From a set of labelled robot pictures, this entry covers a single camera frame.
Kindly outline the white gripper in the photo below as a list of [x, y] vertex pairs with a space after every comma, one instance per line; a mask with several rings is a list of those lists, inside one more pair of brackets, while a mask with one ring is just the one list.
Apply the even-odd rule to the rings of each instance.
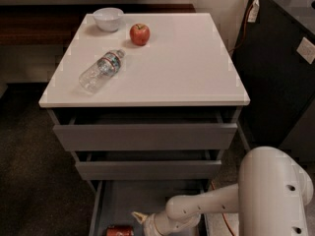
[[133, 211], [132, 216], [139, 222], [143, 223], [143, 231], [145, 236], [163, 236], [158, 232], [155, 224], [155, 216], [147, 215], [141, 212]]

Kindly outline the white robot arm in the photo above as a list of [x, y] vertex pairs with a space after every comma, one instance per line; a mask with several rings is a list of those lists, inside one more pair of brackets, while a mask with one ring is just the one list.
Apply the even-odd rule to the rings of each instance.
[[308, 173], [285, 152], [256, 147], [242, 159], [238, 182], [195, 196], [175, 196], [158, 213], [132, 215], [145, 236], [194, 227], [206, 213], [236, 213], [239, 236], [308, 236], [304, 207], [314, 194]]

